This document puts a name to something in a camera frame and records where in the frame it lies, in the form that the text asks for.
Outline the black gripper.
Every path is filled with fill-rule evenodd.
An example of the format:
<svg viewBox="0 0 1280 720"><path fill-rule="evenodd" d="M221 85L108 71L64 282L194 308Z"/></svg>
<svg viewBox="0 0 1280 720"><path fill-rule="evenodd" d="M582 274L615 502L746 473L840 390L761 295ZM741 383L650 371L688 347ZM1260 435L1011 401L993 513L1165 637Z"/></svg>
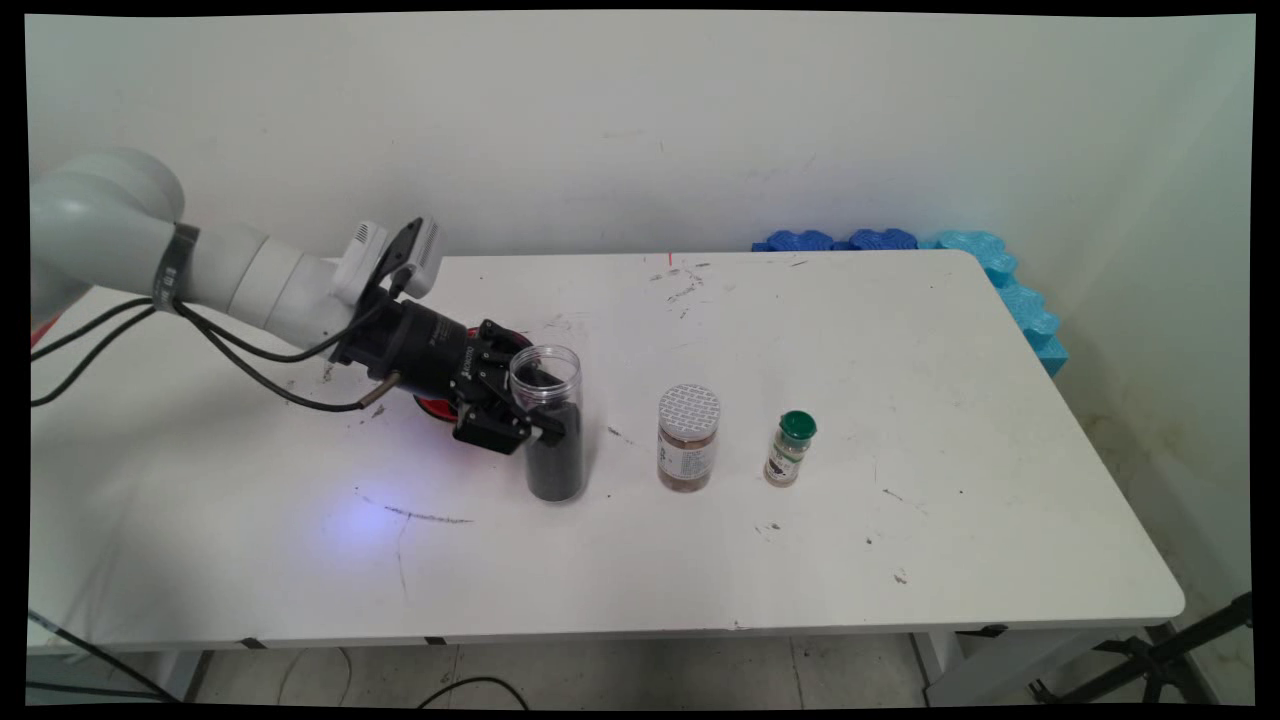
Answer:
<svg viewBox="0 0 1280 720"><path fill-rule="evenodd" d="M355 328L333 348L330 361L364 366L425 398L445 398L456 410L452 438L492 452L512 455L526 441L556 447L566 424L540 409L521 407L490 380L515 378L535 391L561 384L548 359L516 356L535 343L517 331L485 320L468 327L413 301L394 300L387 290L364 291Z"/></svg>

